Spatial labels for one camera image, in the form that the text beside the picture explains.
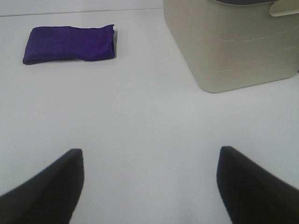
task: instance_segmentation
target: storage bin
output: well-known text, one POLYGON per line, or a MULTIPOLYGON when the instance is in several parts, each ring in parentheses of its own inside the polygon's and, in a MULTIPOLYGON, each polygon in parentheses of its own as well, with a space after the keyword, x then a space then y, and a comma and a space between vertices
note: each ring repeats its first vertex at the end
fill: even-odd
POLYGON ((299 70, 299 0, 164 0, 164 16, 208 92, 289 78, 299 70))

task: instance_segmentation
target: white tag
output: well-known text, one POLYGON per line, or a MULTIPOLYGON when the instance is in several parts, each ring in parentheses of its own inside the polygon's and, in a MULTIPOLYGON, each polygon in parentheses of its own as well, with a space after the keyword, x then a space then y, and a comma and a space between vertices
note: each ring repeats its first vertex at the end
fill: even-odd
MULTIPOLYGON (((75 58, 76 59, 76 58, 75 58)), ((80 59, 76 59, 77 61, 80 61, 80 62, 85 62, 84 60, 80 60, 80 59)))

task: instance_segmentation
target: bin lid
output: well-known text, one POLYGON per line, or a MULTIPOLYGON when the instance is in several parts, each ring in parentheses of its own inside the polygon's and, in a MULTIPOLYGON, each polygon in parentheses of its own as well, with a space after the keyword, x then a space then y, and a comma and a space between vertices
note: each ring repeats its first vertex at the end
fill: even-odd
POLYGON ((267 2, 275 2, 277 0, 214 0, 220 3, 235 5, 235 6, 248 6, 267 2))

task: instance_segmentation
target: microfiber cloth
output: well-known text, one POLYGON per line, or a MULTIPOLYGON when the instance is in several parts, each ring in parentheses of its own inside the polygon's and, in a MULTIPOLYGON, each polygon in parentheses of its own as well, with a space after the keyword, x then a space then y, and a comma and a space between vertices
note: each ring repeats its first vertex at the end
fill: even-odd
POLYGON ((23 63, 36 64, 68 59, 98 61, 114 58, 113 26, 33 28, 23 63))
POLYGON ((220 151, 217 184, 233 224, 299 224, 299 190, 233 147, 220 151))

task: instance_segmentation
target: bin handle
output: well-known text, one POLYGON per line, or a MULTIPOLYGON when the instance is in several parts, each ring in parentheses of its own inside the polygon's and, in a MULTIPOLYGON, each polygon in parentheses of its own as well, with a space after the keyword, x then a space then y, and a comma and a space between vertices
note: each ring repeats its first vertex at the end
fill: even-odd
POLYGON ((278 0, 270 8, 270 15, 277 17, 299 13, 299 0, 278 0))

